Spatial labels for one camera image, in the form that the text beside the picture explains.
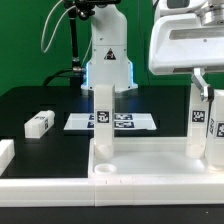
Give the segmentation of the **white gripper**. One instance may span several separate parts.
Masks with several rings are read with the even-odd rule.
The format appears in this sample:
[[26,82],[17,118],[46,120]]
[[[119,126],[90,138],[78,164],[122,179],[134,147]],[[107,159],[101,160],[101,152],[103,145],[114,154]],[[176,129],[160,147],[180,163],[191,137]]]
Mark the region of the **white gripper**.
[[201,101],[212,102],[214,89],[203,76],[224,71],[224,25],[202,26],[194,13],[158,19],[151,32],[148,67],[154,75],[192,72]]

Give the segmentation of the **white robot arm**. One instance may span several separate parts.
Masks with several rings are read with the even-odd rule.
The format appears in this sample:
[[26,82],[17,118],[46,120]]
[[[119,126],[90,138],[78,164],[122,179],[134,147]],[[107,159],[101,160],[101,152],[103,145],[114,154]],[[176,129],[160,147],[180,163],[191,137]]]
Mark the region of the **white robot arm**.
[[[207,73],[224,72],[224,0],[152,0],[155,7],[148,67],[155,75],[191,74],[203,101],[213,88]],[[114,83],[118,92],[135,86],[127,58],[127,20],[116,3],[93,3],[92,58],[84,87]]]

